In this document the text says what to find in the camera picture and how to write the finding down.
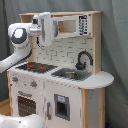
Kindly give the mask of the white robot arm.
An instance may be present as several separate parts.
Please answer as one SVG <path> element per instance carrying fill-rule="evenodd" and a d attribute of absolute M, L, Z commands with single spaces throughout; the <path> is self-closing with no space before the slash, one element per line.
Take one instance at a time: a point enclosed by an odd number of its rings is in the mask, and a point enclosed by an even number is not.
<path fill-rule="evenodd" d="M 37 37 L 39 42 L 50 46 L 50 43 L 46 41 L 46 33 L 50 30 L 50 18 L 51 14 L 49 12 L 43 12 L 39 15 L 34 15 L 31 23 L 14 23 L 9 26 L 8 35 L 12 42 L 14 53 L 0 61 L 0 73 L 31 55 L 30 37 Z M 25 117 L 0 114 L 0 128 L 45 128 L 45 123 L 43 118 L 37 114 Z"/>

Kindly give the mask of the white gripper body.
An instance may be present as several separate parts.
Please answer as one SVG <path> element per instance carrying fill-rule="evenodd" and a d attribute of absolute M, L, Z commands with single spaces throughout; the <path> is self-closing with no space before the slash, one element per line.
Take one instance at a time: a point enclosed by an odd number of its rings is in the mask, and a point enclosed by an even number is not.
<path fill-rule="evenodd" d="M 51 14 L 43 12 L 35 15 L 32 22 L 32 34 L 39 40 L 40 46 L 51 45 Z"/>

